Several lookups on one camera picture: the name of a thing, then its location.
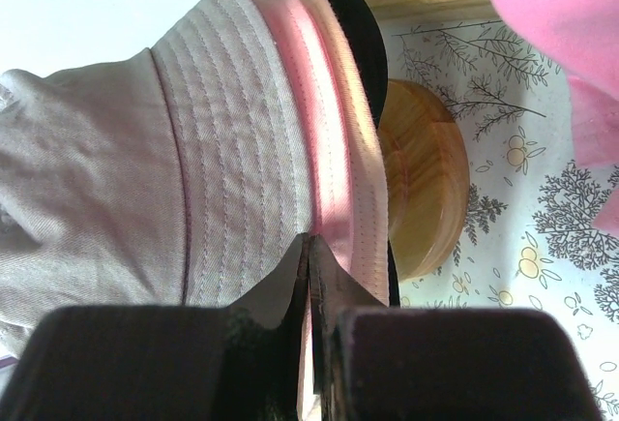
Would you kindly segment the grey bucket hat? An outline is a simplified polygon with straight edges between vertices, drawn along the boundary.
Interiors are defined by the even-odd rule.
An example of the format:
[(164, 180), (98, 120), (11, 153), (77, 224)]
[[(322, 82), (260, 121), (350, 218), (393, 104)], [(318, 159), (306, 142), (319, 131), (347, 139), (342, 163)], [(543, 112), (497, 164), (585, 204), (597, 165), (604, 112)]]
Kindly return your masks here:
[(1, 344), (66, 306), (223, 307), (310, 231), (300, 113), (252, 0), (132, 58), (1, 76)]

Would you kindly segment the peach bucket hat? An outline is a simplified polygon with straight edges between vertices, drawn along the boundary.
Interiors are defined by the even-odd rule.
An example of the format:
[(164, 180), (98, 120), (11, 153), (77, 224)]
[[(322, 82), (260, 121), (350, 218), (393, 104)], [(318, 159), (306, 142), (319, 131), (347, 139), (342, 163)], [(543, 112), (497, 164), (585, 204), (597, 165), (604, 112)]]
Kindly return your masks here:
[(389, 303), (388, 189), (383, 156), (350, 43), (328, 0), (301, 0), (316, 22), (343, 107), (352, 190), (349, 274), (378, 301)]

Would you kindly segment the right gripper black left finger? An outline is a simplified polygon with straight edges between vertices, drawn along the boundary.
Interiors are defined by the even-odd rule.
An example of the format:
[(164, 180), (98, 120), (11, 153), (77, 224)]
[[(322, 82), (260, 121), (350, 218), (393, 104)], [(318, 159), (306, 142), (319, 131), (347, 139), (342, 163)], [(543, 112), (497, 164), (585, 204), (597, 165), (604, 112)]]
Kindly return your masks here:
[(47, 314), (1, 399), (5, 420), (294, 420), (309, 238), (231, 305)]

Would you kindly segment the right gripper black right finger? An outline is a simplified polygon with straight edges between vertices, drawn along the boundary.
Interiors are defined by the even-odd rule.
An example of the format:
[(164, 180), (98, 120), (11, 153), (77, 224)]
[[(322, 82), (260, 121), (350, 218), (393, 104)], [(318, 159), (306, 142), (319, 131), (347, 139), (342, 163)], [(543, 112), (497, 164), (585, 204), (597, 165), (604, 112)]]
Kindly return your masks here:
[(559, 323), (532, 309), (388, 307), (309, 241), (314, 390), (326, 420), (598, 420)]

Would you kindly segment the black bucket hat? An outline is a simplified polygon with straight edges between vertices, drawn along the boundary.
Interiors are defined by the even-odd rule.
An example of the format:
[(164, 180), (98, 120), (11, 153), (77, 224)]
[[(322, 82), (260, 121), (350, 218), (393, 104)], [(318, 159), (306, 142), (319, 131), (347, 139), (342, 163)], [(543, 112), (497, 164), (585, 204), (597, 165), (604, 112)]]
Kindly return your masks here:
[[(387, 96), (387, 57), (378, 24), (365, 0), (328, 0), (350, 43), (376, 131)], [(389, 303), (400, 305), (398, 273), (388, 240)]]

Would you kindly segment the pink bucket hat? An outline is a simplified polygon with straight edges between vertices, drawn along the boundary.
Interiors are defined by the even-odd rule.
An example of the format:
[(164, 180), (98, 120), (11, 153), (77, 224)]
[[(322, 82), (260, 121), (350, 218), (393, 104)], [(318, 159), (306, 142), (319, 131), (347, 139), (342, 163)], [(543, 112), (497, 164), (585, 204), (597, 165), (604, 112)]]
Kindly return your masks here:
[(338, 261), (352, 264), (350, 158), (339, 91), (320, 30), (301, 0), (252, 0), (280, 52), (303, 125), (312, 179), (313, 221)]

